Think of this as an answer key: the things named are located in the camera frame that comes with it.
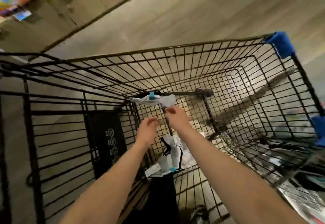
shopping cart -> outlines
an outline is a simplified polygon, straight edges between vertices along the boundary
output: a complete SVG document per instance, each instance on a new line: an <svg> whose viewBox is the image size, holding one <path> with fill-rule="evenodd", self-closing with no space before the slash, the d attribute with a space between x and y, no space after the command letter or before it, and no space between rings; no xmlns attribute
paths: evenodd
<svg viewBox="0 0 325 224"><path fill-rule="evenodd" d="M32 191L24 211L35 208L37 223L57 223L132 146L139 123L155 116L156 143L144 155L122 216L140 207L150 184L144 171L164 152L160 137L175 134L161 106L130 102L148 91L176 95L193 127L284 200L324 211L319 194L295 180L306 166L323 168L311 118L324 110L283 33L69 60L0 55L0 165L9 223L24 215L17 188ZM23 56L37 58L12 63L11 57ZM211 221L230 218L198 165L174 173L174 183L181 217L203 204Z"/></svg>

teal clip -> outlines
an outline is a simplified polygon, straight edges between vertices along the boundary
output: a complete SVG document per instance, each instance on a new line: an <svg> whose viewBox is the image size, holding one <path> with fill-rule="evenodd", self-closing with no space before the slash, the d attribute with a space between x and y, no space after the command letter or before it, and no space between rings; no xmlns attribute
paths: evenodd
<svg viewBox="0 0 325 224"><path fill-rule="evenodd" d="M154 91L150 91L149 92L149 100L154 100L155 99L155 92Z"/></svg>

forearm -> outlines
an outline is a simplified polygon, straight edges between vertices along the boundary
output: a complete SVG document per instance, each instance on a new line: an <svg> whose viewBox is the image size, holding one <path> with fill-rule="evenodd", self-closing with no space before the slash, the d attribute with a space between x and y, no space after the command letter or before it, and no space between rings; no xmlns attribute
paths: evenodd
<svg viewBox="0 0 325 224"><path fill-rule="evenodd" d="M148 146L135 143L68 210L61 224L116 223Z"/></svg>
<svg viewBox="0 0 325 224"><path fill-rule="evenodd" d="M261 177L194 129L181 134L212 188L240 224L306 223Z"/></svg>

person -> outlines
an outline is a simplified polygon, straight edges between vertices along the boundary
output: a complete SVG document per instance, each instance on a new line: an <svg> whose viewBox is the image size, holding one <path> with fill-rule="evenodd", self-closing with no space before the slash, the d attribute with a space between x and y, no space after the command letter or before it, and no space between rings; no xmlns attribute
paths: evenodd
<svg viewBox="0 0 325 224"><path fill-rule="evenodd" d="M183 109L171 106L165 111L169 125L185 142L237 223L307 223L258 174L220 151L193 129ZM60 224L118 221L141 160L154 143L158 125L157 118L142 121L132 148L75 201Z"/></svg>

blue plastic corner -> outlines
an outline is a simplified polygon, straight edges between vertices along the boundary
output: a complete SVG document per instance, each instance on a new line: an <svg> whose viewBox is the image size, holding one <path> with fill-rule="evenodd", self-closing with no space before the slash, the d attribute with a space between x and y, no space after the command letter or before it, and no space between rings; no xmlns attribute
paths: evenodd
<svg viewBox="0 0 325 224"><path fill-rule="evenodd" d="M282 59L296 53L287 33L283 31L275 32L274 35L264 41L264 43L273 44Z"/></svg>
<svg viewBox="0 0 325 224"><path fill-rule="evenodd" d="M320 136L320 139L317 141L316 145L325 147L325 117L314 116L311 118L311 121L313 122L315 132Z"/></svg>
<svg viewBox="0 0 325 224"><path fill-rule="evenodd" d="M154 100L155 99L155 92L154 91L150 91L149 92L149 100Z"/></svg>

